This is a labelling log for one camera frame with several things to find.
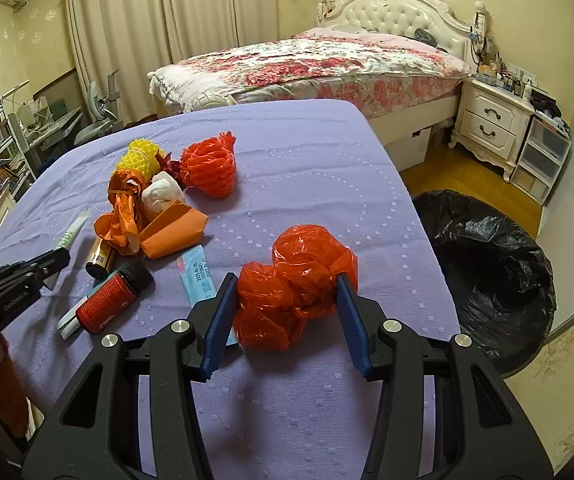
table covered with cloth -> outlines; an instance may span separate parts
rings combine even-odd
[[[107,333],[125,340],[155,334],[186,317],[190,306],[178,254],[145,260],[151,286],[104,332],[78,331],[64,341],[58,319],[90,289],[84,270],[93,220],[110,210],[107,184],[128,143],[144,137],[174,158],[192,142],[231,130],[238,183],[224,200],[196,189],[187,201],[209,216],[202,239],[216,286],[245,262],[271,263],[273,241],[295,224],[320,224],[358,256],[359,294],[380,303],[422,336],[458,331],[454,304],[404,185],[367,121],[342,101],[272,102],[203,110],[143,124],[95,140],[58,159],[0,227],[0,266],[51,249],[80,210],[91,218],[71,249],[54,292],[7,329],[10,354],[29,398],[45,412],[94,344]],[[143,470],[148,378],[140,388]],[[421,471],[433,456],[433,381],[425,384]],[[359,478],[368,453],[380,383],[352,367],[336,315],[310,322],[285,352],[227,350],[221,369],[193,385],[196,410],[215,478]]]

tufted headboard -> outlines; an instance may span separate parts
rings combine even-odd
[[[320,27],[356,25],[364,30],[414,37],[417,28],[428,31],[438,46],[466,61],[476,64],[470,52],[470,25],[459,22],[449,5],[439,0],[335,0],[330,10],[326,0],[318,0]],[[482,2],[476,11],[484,14]]]

silver bolt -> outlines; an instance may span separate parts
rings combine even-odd
[[[179,319],[178,321],[171,323],[171,330],[181,334],[182,332],[187,332],[187,330],[189,330],[189,326],[189,321],[186,319]]]
[[[471,338],[467,334],[458,334],[455,336],[454,341],[458,346],[471,346]]]
[[[109,334],[102,338],[102,346],[106,346],[107,348],[111,348],[118,342],[118,336],[115,334]]]
[[[395,319],[387,319],[382,324],[382,328],[384,328],[387,332],[400,332],[403,329],[403,326],[399,321]]]

drawer handle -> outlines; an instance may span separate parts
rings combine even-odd
[[[502,119],[502,117],[500,117],[498,112],[496,112],[496,110],[494,110],[493,108],[485,108],[484,109],[485,114],[488,114],[489,112],[493,112],[494,114],[496,114],[496,119],[498,119],[498,120]]]
[[[490,134],[488,134],[488,133],[484,130],[482,124],[480,124],[480,131],[483,132],[487,137],[495,137],[495,136],[496,136],[496,132],[491,132]]]

trash can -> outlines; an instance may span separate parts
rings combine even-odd
[[[456,305],[460,329],[504,376],[544,344],[556,310],[553,272],[537,243],[489,204],[453,190],[414,206]]]

